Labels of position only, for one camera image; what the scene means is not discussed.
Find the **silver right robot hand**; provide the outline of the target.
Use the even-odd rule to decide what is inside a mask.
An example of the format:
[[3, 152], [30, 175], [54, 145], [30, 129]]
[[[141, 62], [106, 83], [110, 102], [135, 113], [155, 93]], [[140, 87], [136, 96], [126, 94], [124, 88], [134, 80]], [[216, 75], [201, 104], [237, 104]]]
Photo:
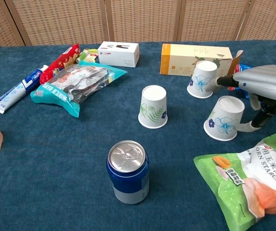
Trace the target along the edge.
[[208, 83], [206, 90], [216, 91], [222, 87], [239, 87], [247, 91], [251, 107], [259, 110], [252, 121], [236, 126], [238, 131], [256, 131], [276, 114], [276, 65], [257, 66], [216, 77]]

